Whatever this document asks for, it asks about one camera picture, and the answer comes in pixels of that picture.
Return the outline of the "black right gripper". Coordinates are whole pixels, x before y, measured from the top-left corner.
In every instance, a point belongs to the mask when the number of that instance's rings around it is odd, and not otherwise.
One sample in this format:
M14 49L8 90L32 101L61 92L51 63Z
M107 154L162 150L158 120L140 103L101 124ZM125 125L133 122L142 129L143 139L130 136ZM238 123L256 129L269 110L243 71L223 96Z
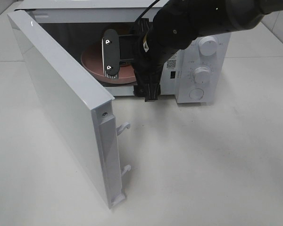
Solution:
M118 78L120 70L120 50L130 51L130 60L136 85L133 94L145 98L145 102L156 101L161 93L160 79L164 63L167 61L167 24L163 19L141 18L134 22L130 34L120 38L116 30L104 32L102 43L102 64L106 78Z

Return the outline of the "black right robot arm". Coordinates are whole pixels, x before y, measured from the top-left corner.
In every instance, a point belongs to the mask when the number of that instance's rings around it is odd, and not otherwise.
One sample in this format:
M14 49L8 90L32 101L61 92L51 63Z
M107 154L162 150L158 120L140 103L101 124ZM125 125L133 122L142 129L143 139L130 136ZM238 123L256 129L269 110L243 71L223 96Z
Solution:
M139 15L127 35L108 29L102 38L105 77L117 79L130 64L134 94L155 101L165 62L198 37L250 30L265 15L283 10L283 0L170 0L152 20Z

